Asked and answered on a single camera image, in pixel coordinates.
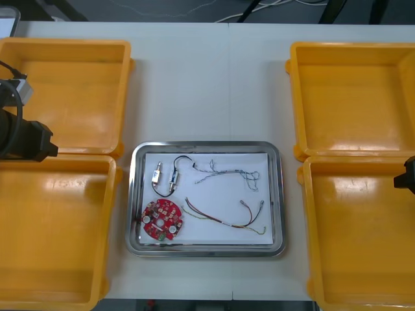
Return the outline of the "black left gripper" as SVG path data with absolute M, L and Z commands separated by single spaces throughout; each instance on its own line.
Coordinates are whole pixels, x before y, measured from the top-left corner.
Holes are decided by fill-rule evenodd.
M 46 157 L 56 157 L 58 147 L 51 142 L 52 136 L 53 132 L 43 123 L 23 120 L 19 132 L 19 158 L 42 162 Z

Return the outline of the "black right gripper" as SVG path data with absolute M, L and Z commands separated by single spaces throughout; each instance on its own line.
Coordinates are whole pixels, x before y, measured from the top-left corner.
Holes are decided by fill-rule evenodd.
M 408 189 L 415 194 L 415 156 L 408 158 L 405 163 L 405 172 L 394 177 L 394 187 L 396 189 Z

